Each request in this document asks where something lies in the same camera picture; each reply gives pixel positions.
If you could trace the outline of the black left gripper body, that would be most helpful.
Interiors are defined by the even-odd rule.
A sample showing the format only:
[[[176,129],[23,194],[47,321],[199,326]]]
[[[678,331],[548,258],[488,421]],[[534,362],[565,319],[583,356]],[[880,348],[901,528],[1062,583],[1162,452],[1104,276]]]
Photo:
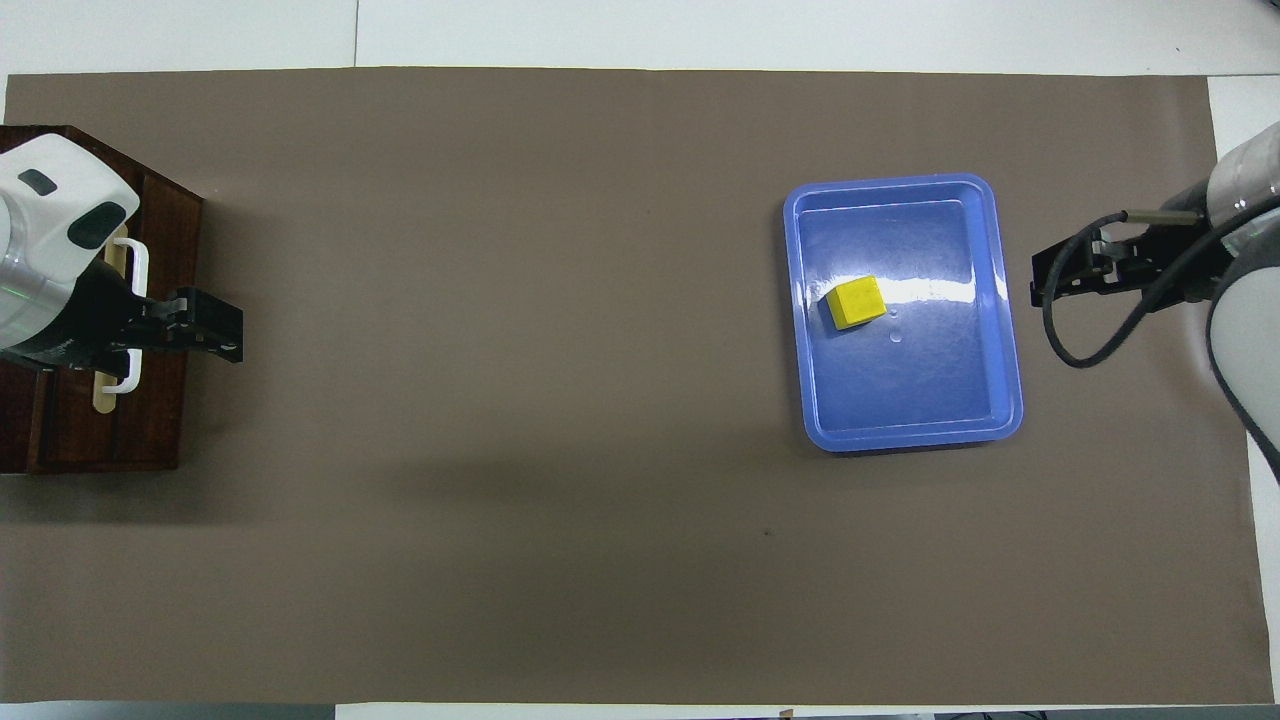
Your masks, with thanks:
[[[129,348],[169,350],[166,332],[147,316],[152,305],[132,292],[115,268],[91,263],[50,324],[14,347],[0,348],[0,360],[41,372],[124,370]]]

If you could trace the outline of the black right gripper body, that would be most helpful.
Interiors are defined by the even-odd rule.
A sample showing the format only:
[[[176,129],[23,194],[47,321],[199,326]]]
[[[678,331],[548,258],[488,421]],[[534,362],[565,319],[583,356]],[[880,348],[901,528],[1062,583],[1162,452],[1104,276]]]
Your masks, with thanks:
[[[1094,258],[1102,261],[1096,293],[1146,292],[1206,232],[1204,225],[1151,225],[1139,234],[1119,238],[1102,229],[1094,241]],[[1210,246],[1190,260],[1155,304],[1174,306],[1210,300],[1233,260],[1221,243]]]

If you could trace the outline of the white drawer handle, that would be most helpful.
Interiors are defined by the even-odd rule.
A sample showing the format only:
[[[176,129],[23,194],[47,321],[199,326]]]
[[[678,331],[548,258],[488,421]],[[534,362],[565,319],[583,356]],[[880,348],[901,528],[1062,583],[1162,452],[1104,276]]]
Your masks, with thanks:
[[[134,295],[140,297],[146,296],[148,290],[150,252],[142,242],[123,234],[115,234],[108,241],[104,259],[129,281],[131,291]],[[102,380],[99,382],[101,396],[129,395],[140,387],[145,366],[143,351],[141,348],[128,348],[125,355],[127,373],[122,379],[114,384],[108,384],[105,380],[106,375],[100,373],[102,377]]]

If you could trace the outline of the wooden drawer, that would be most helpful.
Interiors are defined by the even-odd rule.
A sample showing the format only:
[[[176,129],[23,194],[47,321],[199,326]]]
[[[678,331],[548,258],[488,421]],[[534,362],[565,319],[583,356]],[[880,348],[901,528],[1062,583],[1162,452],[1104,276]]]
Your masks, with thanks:
[[[148,249],[148,296],[165,300],[195,284],[201,197],[151,172],[129,170],[140,210],[129,237]],[[173,469],[180,445],[187,357],[147,351],[137,389],[109,414],[92,405],[91,372],[27,372],[33,402],[19,428],[28,430],[23,473]]]

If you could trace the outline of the yellow cube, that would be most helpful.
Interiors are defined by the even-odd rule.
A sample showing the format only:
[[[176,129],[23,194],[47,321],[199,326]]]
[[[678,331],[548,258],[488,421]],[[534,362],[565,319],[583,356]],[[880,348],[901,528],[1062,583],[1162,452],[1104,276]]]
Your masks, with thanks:
[[[874,275],[863,275],[833,286],[824,296],[836,331],[851,331],[888,313],[881,284]]]

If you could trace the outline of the dark brown wooden cabinet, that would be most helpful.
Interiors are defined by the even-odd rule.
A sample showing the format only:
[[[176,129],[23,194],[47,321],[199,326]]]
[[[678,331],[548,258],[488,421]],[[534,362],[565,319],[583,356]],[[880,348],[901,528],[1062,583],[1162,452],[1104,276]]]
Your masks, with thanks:
[[[47,132],[65,136],[72,142],[79,145],[83,149],[90,150],[96,158],[102,160],[108,167],[110,167],[115,173],[118,173],[129,186],[131,182],[125,179],[125,173],[129,170],[151,172],[154,174],[165,177],[160,172],[150,167],[146,167],[143,163],[137,161],[133,158],[129,158],[124,152],[113,149],[104,141],[95,138],[93,136],[83,132],[82,129],[76,128],[74,126],[0,126],[0,151],[13,149],[27,140],[35,138],[40,135],[45,135]],[[202,200],[202,209],[204,209],[204,200]],[[197,260],[196,260],[195,283],[197,275]],[[27,421],[29,416],[28,409],[33,402],[33,392],[31,388],[31,382],[26,379],[27,372],[51,373],[51,372],[36,372],[33,369],[28,369],[26,366],[20,366],[14,363],[0,360],[0,474],[14,474],[14,473],[41,474],[41,473],[23,473],[20,470],[28,447],[29,433],[28,430],[22,430],[19,425]],[[180,424],[180,437],[182,437],[182,429],[183,429],[183,415]],[[179,464],[180,445],[179,445],[177,465],[174,468],[177,468]]]

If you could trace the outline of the blue plastic tray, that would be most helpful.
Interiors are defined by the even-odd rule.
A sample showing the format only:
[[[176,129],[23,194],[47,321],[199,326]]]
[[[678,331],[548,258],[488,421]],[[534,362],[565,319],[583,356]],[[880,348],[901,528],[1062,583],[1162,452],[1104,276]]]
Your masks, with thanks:
[[[995,191],[951,173],[810,183],[783,201],[803,424],[833,454],[979,445],[1024,418]],[[824,296],[874,275],[888,313],[836,331]]]

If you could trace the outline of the brown table mat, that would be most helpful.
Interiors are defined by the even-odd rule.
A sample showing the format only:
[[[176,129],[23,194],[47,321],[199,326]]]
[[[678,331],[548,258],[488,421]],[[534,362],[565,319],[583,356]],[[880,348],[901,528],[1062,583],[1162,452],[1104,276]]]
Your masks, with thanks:
[[[1245,433],[1201,305],[1064,366],[1029,259],[1210,172],[1178,77],[18,76],[204,197],[174,471],[0,480],[0,702],[1244,705],[1274,697]],[[782,205],[968,172],[1025,416],[809,441]]]

